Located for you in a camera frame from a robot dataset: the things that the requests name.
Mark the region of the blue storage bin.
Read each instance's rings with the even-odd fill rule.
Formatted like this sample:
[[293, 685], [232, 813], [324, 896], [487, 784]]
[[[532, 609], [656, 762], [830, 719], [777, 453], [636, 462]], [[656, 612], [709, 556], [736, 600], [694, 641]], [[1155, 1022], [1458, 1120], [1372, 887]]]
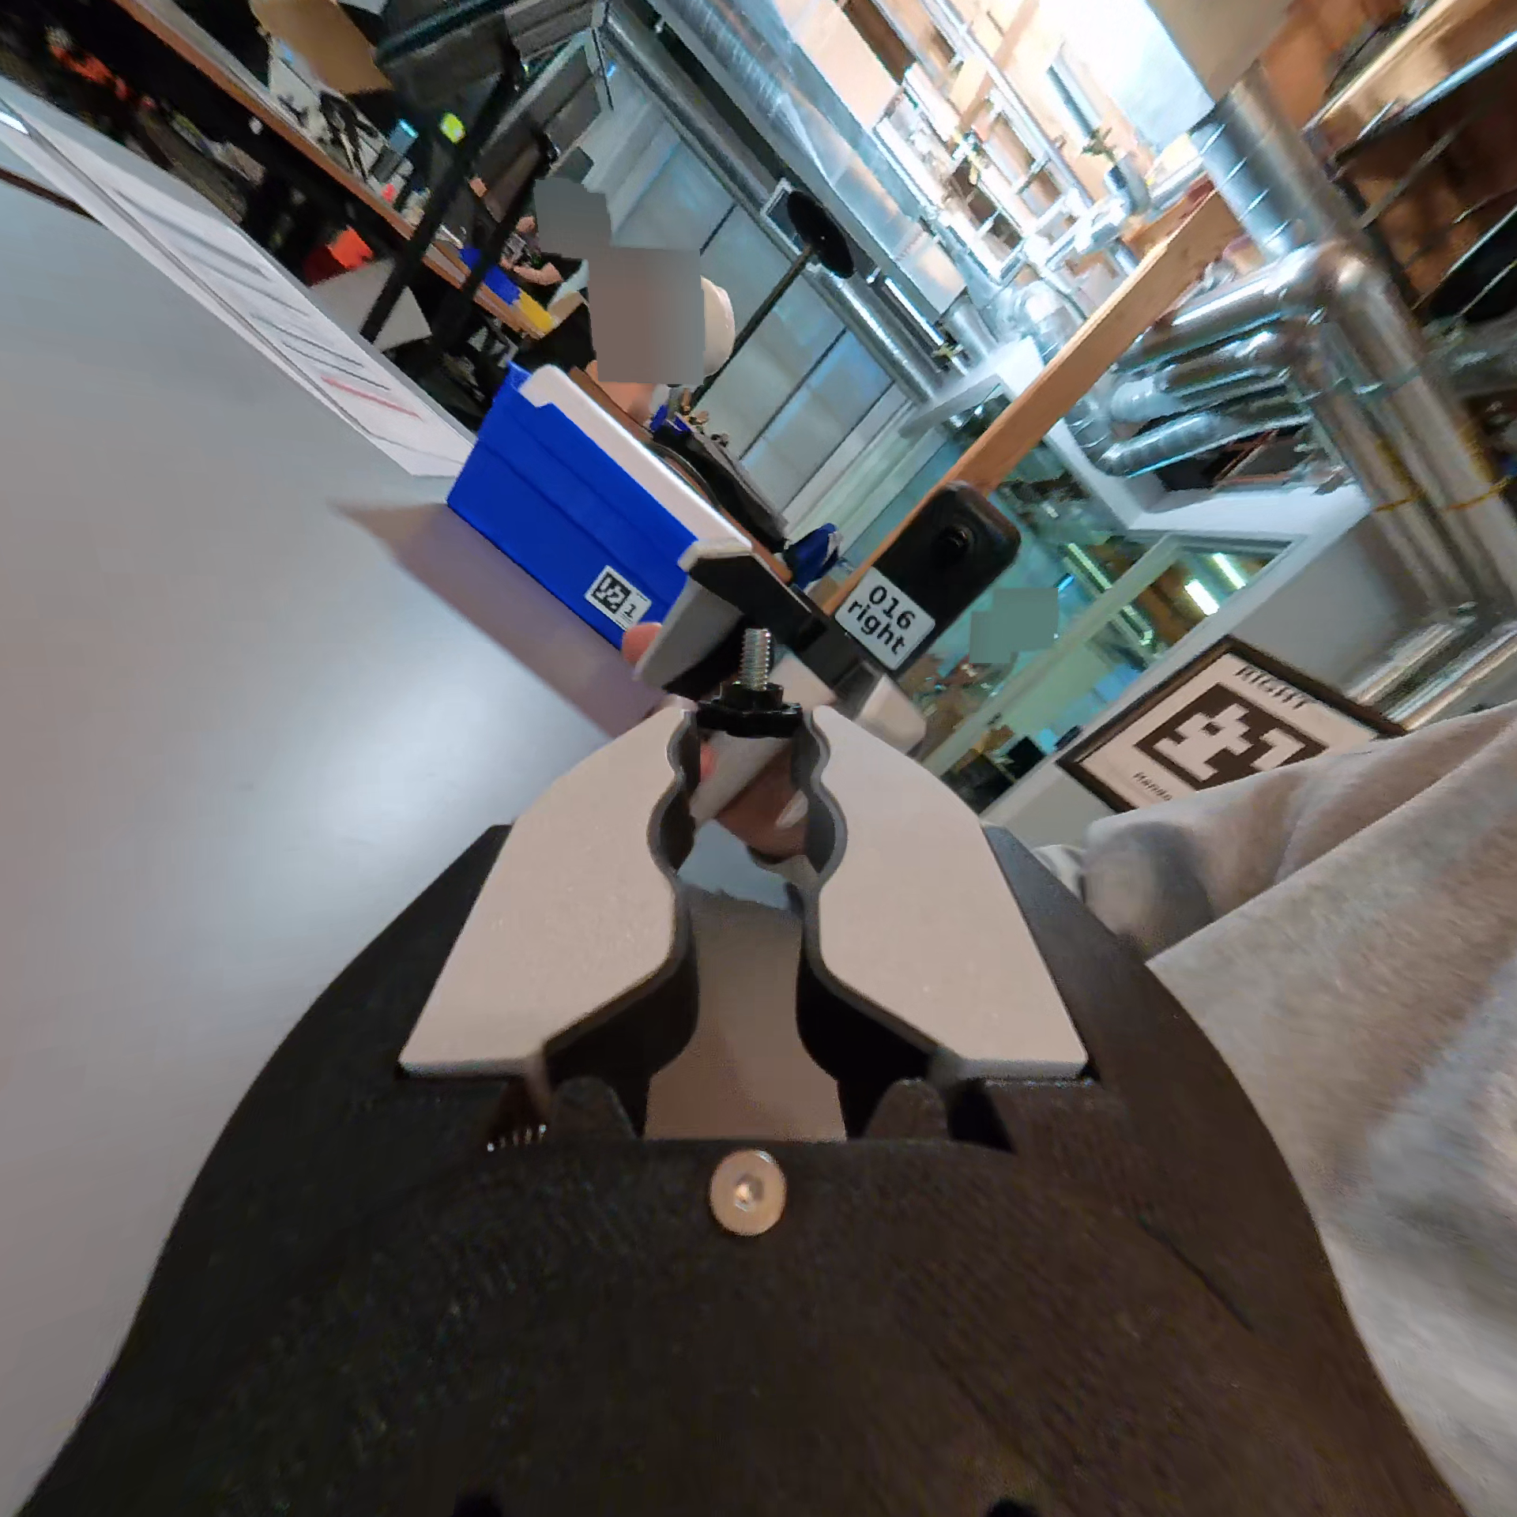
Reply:
[[571, 443], [559, 410], [541, 421], [521, 396], [528, 378], [499, 392], [449, 508], [618, 647], [667, 618], [696, 540], [590, 443]]

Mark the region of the framed marker poster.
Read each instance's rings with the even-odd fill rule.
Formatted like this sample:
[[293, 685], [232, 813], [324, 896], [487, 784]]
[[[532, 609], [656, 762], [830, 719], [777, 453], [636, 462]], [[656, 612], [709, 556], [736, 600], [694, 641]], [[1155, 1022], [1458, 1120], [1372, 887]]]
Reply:
[[1108, 807], [1133, 811], [1404, 733], [1337, 688], [1225, 636], [1083, 732], [1057, 766]]

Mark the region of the printed paper sheet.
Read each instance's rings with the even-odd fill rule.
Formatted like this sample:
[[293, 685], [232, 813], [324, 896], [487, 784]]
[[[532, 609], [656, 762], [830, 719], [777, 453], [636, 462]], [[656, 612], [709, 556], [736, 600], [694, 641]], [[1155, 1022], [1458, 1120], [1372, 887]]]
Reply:
[[456, 480], [474, 439], [198, 192], [4, 81], [4, 148], [416, 479]]

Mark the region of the silver ventilation ducts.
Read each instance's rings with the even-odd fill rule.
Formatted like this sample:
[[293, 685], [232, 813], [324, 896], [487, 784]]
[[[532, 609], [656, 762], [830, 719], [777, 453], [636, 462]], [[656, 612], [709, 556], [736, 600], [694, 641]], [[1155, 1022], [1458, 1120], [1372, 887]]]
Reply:
[[1184, 304], [1068, 412], [1090, 462], [1140, 477], [1312, 425], [1453, 636], [1512, 621], [1505, 486], [1361, 211], [1261, 63], [1222, 90], [1158, 31], [1093, 69], [1151, 146], [1189, 137], [1265, 266]]

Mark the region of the person's right forearm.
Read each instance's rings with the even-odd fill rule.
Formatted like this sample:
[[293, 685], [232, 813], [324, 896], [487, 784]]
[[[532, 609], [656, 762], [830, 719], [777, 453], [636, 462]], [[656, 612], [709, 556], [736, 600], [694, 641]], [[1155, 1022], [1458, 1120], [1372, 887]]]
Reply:
[[1451, 880], [1489, 847], [1512, 862], [1514, 703], [1205, 789], [1034, 851], [1146, 957], [1261, 905], [1314, 869], [1346, 885]]

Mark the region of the white plastic insert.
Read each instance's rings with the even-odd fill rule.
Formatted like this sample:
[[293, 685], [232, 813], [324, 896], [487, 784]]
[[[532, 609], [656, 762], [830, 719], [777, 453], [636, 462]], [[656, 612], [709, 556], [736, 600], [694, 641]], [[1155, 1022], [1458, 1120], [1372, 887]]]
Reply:
[[633, 423], [568, 372], [543, 367], [525, 381], [521, 396], [537, 408], [541, 421], [550, 410], [559, 410], [571, 425], [571, 443], [590, 443], [705, 547], [723, 555], [756, 551], [754, 540], [662, 461]]

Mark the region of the metal shelf rack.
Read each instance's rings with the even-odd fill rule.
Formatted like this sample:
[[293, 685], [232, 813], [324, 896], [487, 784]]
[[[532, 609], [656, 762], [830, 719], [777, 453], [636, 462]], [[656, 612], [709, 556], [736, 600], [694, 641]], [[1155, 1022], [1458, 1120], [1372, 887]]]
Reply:
[[1308, 127], [1359, 237], [1429, 325], [1516, 307], [1516, 4], [1418, 4]]

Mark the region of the wooden workbench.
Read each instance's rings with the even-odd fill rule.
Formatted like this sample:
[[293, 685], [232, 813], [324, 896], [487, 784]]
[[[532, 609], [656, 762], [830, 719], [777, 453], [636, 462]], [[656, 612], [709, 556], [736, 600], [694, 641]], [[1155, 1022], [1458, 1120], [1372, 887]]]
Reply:
[[234, 108], [257, 121], [266, 136], [283, 143], [286, 155], [299, 155], [313, 173], [329, 181], [348, 206], [353, 226], [362, 231], [373, 248], [380, 240], [389, 240], [398, 262], [405, 253], [416, 267], [427, 269], [429, 275], [445, 280], [456, 291], [465, 289], [469, 276], [476, 271], [463, 262], [460, 251], [449, 240], [423, 244], [420, 222], [409, 222], [367, 179], [331, 157], [297, 123], [293, 114], [192, 16], [176, 4], [116, 2], [115, 7], [154, 36], [160, 45], [172, 51], [183, 65], [203, 76], [234, 103]]

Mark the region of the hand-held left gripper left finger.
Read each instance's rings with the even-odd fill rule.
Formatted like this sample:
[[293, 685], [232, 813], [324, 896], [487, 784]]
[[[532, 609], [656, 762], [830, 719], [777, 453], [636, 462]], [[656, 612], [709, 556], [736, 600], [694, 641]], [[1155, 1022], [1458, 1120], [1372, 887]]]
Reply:
[[678, 867], [698, 733], [664, 708], [555, 780], [508, 829], [400, 1055], [420, 1078], [506, 1076], [546, 1113], [593, 1076], [647, 1123], [696, 1030]]

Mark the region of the black star knob screw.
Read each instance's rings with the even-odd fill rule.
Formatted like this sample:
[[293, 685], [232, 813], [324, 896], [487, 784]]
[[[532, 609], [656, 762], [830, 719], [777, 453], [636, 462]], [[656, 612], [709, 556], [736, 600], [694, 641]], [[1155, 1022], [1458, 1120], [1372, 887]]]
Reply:
[[741, 630], [734, 667], [696, 703], [696, 728], [745, 741], [790, 739], [803, 722], [808, 667], [761, 627]]

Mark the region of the black pole stand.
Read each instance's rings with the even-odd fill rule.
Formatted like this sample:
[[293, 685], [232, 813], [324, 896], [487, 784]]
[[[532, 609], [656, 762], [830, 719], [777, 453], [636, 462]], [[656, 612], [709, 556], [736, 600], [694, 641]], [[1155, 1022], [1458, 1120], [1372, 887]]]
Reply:
[[714, 388], [716, 381], [730, 369], [732, 361], [738, 358], [743, 347], [750, 343], [750, 340], [767, 323], [770, 313], [776, 311], [776, 307], [785, 300], [790, 289], [812, 269], [812, 266], [817, 264], [824, 267], [828, 275], [842, 280], [853, 280], [859, 271], [853, 244], [850, 242], [844, 229], [837, 224], [833, 215], [828, 210], [824, 210], [824, 206], [819, 201], [815, 201], [813, 195], [806, 193], [801, 188], [795, 188], [788, 192], [785, 204], [790, 222], [801, 237], [801, 251], [790, 262], [790, 267], [783, 275], [783, 278], [767, 294], [767, 298], [761, 302], [756, 313], [752, 313], [747, 325], [736, 336], [730, 358], [723, 361], [723, 365], [716, 369], [711, 378], [707, 378], [698, 388], [692, 390], [692, 408], [696, 408], [707, 397], [707, 394]]

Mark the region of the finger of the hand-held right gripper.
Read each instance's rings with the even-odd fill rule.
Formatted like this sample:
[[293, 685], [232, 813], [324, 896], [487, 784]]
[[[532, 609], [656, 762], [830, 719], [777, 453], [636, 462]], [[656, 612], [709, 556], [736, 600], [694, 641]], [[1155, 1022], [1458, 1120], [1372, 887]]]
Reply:
[[900, 753], [911, 753], [925, 739], [925, 717], [897, 679], [873, 663], [848, 663], [819, 674], [826, 688], [823, 704], [835, 708], [855, 726], [873, 733]]
[[696, 542], [682, 558], [685, 587], [655, 632], [633, 636], [638, 679], [683, 713], [698, 742], [689, 771], [689, 815], [696, 827], [716, 822], [754, 778], [781, 755], [792, 737], [739, 739], [696, 728], [696, 703], [711, 695], [734, 667], [743, 629], [768, 629], [783, 648], [792, 645], [792, 587], [756, 549], [718, 553]]

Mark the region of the person's right hand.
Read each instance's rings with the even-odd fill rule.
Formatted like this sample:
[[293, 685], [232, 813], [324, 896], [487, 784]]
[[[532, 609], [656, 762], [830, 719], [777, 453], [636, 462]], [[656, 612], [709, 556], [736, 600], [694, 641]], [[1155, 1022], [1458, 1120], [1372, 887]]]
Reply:
[[810, 797], [786, 768], [770, 766], [716, 816], [756, 858], [786, 862], [804, 854]]

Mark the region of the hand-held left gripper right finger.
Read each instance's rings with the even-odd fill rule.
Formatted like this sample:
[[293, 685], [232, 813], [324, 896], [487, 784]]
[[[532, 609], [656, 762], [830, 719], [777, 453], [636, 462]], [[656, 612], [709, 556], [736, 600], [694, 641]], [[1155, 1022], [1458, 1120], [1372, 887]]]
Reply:
[[980, 818], [833, 708], [804, 719], [797, 1020], [844, 1095], [1066, 1080], [1088, 1046]]

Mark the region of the silver spiral duct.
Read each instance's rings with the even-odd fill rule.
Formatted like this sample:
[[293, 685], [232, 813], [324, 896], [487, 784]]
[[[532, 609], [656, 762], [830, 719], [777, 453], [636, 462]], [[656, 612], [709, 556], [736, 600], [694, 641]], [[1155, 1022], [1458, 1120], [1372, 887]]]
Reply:
[[920, 399], [996, 352], [983, 276], [949, 226], [943, 177], [898, 141], [906, 87], [844, 4], [651, 4], [655, 29], [732, 132], [839, 228], [848, 276], [813, 284]]

